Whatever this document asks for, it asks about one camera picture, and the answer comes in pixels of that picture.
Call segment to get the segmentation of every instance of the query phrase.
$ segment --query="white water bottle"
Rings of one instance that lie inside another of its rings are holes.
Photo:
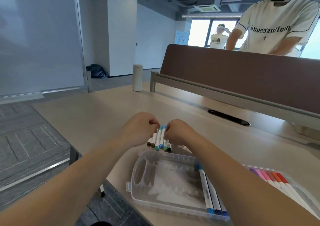
[[[141,91],[142,90],[142,73],[143,66],[139,64],[134,64],[134,71],[132,77],[132,90]]]

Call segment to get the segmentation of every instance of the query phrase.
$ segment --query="ceiling light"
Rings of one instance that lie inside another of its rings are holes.
[[[182,18],[240,18],[242,13],[186,14]]]

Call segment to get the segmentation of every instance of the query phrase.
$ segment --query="hand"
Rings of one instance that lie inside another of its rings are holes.
[[[129,147],[139,146],[146,143],[159,127],[153,114],[139,112],[126,122],[115,139]]]
[[[186,122],[180,119],[173,119],[168,123],[165,129],[165,139],[174,145],[188,145],[187,138],[196,134]]]

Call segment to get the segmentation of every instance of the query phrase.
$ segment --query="brown desk partition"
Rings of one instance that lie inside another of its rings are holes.
[[[320,114],[320,60],[170,44],[160,73]]]

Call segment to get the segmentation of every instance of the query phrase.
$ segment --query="air conditioning unit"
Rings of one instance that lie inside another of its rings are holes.
[[[221,11],[219,9],[220,4],[221,0],[198,0],[194,7],[201,12],[216,12]]]
[[[196,9],[198,9],[201,12],[212,12],[212,11],[221,11],[218,6],[215,4],[212,5],[196,5]]]

